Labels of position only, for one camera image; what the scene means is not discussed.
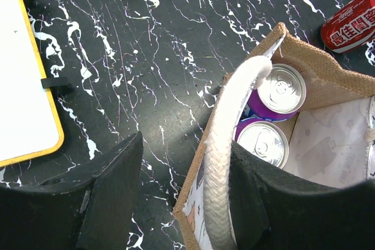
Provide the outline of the red cola can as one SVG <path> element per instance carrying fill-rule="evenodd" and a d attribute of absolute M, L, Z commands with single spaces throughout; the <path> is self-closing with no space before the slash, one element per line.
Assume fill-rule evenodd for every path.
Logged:
<path fill-rule="evenodd" d="M 346 53 L 374 39 L 374 0 L 351 0 L 321 27 L 324 45 Z"/>

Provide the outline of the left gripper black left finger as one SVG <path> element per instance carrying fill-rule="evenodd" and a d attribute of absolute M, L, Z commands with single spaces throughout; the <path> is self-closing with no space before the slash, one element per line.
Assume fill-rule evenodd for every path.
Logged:
<path fill-rule="evenodd" d="M 41 184 L 1 188 L 2 249 L 125 249 L 142 133 Z"/>

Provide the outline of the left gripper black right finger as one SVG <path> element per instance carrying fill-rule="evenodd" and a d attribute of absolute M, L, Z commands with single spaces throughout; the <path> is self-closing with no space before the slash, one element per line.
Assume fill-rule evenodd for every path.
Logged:
<path fill-rule="evenodd" d="M 316 184 L 231 146 L 230 212 L 238 249 L 373 249 L 374 181 Z"/>

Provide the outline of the purple soda can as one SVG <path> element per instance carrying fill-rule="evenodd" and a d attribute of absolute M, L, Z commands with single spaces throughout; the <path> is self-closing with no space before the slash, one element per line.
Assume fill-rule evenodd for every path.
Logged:
<path fill-rule="evenodd" d="M 282 130 L 261 118 L 246 118 L 237 126 L 233 138 L 254 156 L 282 169 L 289 156 L 289 144 Z"/>
<path fill-rule="evenodd" d="M 298 112 L 305 98 L 306 84 L 301 74 L 286 64 L 273 64 L 270 75 L 251 93 L 243 116 L 285 121 Z"/>

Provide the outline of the burlap canvas bag rope handles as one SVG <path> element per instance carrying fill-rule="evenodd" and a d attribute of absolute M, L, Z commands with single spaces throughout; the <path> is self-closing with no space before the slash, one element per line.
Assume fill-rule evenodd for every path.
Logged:
<path fill-rule="evenodd" d="M 279 23 L 223 79 L 173 209 L 187 249 L 238 249 L 230 212 L 231 146 L 251 93 L 273 64 L 295 68 L 306 84 L 298 112 L 285 121 L 269 121 L 289 144 L 281 170 L 336 189 L 374 181 L 374 78 L 342 69 L 327 52 L 293 37 Z"/>

